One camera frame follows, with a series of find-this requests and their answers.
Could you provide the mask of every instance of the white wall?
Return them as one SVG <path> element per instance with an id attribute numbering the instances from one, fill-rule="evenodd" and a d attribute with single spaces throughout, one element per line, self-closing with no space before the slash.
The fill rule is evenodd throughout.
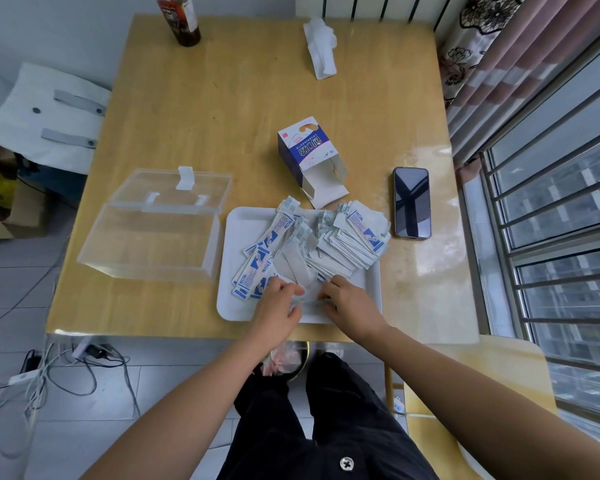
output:
<path id="1" fill-rule="evenodd" d="M 193 2 L 199 15 L 295 15 L 295 0 Z M 159 13 L 156 0 L 0 0 L 0 101 L 24 61 L 111 87 L 135 13 Z"/>

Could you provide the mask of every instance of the gray strap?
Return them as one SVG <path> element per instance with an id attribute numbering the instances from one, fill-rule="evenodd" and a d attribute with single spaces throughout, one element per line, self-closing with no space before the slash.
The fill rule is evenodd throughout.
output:
<path id="1" fill-rule="evenodd" d="M 100 103 L 97 103 L 96 101 L 92 101 L 87 98 L 82 98 L 80 96 L 76 96 L 66 91 L 59 91 L 58 89 L 54 91 L 54 99 L 56 101 L 68 104 L 69 106 L 76 107 L 84 111 L 92 112 L 97 116 L 104 116 L 107 112 L 107 107 L 103 106 Z"/>
<path id="2" fill-rule="evenodd" d="M 85 148 L 91 149 L 94 149 L 98 144 L 98 140 L 94 138 L 60 133 L 60 131 L 50 130 L 49 128 L 42 128 L 40 136 L 44 139 L 57 141 L 58 143 L 71 144 L 72 146 L 84 146 Z"/>

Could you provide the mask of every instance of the phone screen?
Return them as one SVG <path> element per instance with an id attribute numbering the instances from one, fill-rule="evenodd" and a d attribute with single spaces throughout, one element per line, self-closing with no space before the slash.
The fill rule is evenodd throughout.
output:
<path id="1" fill-rule="evenodd" d="M 393 170 L 393 188 L 396 236 L 431 237 L 429 172 L 424 168 L 398 167 Z"/>

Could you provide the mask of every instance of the cardboard box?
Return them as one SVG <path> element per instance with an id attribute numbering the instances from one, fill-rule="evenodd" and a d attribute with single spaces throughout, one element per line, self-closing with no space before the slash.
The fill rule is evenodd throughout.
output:
<path id="1" fill-rule="evenodd" d="M 18 180 L 11 210 L 0 209 L 0 239 L 44 235 L 46 197 L 42 189 Z"/>
<path id="2" fill-rule="evenodd" d="M 278 151 L 314 209 L 349 193 L 347 167 L 314 117 L 278 131 Z"/>

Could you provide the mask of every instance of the tissue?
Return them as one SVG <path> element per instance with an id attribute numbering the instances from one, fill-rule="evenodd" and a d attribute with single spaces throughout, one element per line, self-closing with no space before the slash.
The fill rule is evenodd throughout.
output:
<path id="1" fill-rule="evenodd" d="M 312 18 L 304 24 L 304 36 L 309 47 L 313 69 L 318 80 L 336 74 L 333 49 L 336 48 L 336 35 L 333 29 L 324 24 L 321 18 Z"/>

